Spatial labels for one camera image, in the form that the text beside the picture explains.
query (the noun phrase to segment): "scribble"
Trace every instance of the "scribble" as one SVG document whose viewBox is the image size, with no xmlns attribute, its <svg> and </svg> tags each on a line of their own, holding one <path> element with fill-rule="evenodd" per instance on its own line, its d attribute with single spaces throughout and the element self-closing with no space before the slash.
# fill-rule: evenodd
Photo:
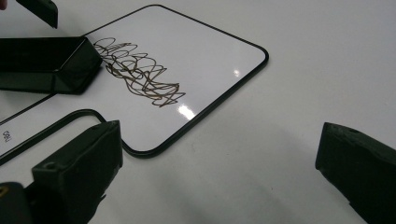
<svg viewBox="0 0 396 224">
<path fill-rule="evenodd" d="M 134 53 L 137 45 L 116 44 L 116 38 L 109 37 L 96 41 L 93 46 L 106 63 L 108 73 L 122 78 L 131 93 L 151 99 L 153 105 L 163 107 L 175 104 L 178 98 L 186 94 L 179 92 L 178 83 L 155 81 L 166 68 L 148 57 L 147 53 Z"/>
</svg>

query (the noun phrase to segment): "black marker scribble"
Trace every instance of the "black marker scribble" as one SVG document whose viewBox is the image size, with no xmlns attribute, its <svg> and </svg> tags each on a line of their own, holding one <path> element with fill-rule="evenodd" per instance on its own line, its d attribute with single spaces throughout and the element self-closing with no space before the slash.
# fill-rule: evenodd
<svg viewBox="0 0 396 224">
<path fill-rule="evenodd" d="M 158 65 L 147 53 L 132 53 L 137 45 L 115 42 L 116 38 L 104 38 L 96 41 L 93 46 L 106 63 L 106 70 L 114 77 L 124 79 L 131 93 L 145 96 L 159 107 L 175 104 L 178 98 L 186 94 L 178 92 L 178 83 L 154 81 L 166 68 Z"/>
</svg>

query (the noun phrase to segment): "white surface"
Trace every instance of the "white surface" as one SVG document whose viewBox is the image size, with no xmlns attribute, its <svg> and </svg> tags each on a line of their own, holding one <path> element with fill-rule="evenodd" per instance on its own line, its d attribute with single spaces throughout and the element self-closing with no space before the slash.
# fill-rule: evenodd
<svg viewBox="0 0 396 224">
<path fill-rule="evenodd" d="M 60 30 L 10 1 L 0 36 L 82 35 L 154 2 L 55 3 Z M 159 157 L 125 155 L 91 223 L 364 223 L 314 163 L 324 121 L 396 148 L 396 2 L 161 4 L 264 46 L 271 59 Z M 2 93 L 0 117 L 12 112 L 3 99 L 17 108 L 30 97 Z M 81 120 L 2 166 L 0 181 L 28 185 L 31 167 L 94 123 Z"/>
<path fill-rule="evenodd" d="M 10 141 L 0 142 L 0 153 L 11 150 L 67 114 L 86 108 L 99 112 L 106 120 L 118 119 L 122 140 L 132 149 L 152 150 L 237 85 L 266 57 L 261 49 L 158 6 L 145 7 L 87 37 L 110 51 L 97 78 L 82 95 L 58 94 L 0 125 L 0 133 L 12 135 Z M 112 49 L 125 43 L 137 47 Z M 148 56 L 136 61 L 134 55 L 142 54 Z M 125 80 L 105 69 L 106 63 L 114 62 L 113 57 L 119 57 L 118 63 L 125 62 L 123 66 L 133 61 L 128 67 L 136 66 L 143 72 L 157 71 L 149 75 L 153 82 L 177 83 L 177 93 L 165 96 L 176 103 L 159 107 L 167 100 L 156 100 L 153 105 L 152 99 L 132 94 Z M 131 77 L 126 72 L 120 74 Z M 133 73 L 133 76 L 141 85 L 151 88 L 145 78 L 140 79 L 141 74 Z"/>
</svg>

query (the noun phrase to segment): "small label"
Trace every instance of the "small label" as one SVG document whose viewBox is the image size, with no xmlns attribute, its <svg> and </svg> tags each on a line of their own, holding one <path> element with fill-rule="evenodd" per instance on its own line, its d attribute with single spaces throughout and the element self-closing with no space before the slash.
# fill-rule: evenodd
<svg viewBox="0 0 396 224">
<path fill-rule="evenodd" d="M 4 141 L 7 143 L 12 140 L 11 133 L 9 131 L 3 132 Z"/>
</svg>

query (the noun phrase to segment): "screw hole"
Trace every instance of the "screw hole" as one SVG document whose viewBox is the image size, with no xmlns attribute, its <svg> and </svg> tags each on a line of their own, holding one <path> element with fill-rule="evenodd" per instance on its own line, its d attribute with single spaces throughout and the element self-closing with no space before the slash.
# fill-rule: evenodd
<svg viewBox="0 0 396 224">
<path fill-rule="evenodd" d="M 54 170 L 56 168 L 56 163 L 54 161 L 47 162 L 43 165 L 44 168 Z"/>
</svg>

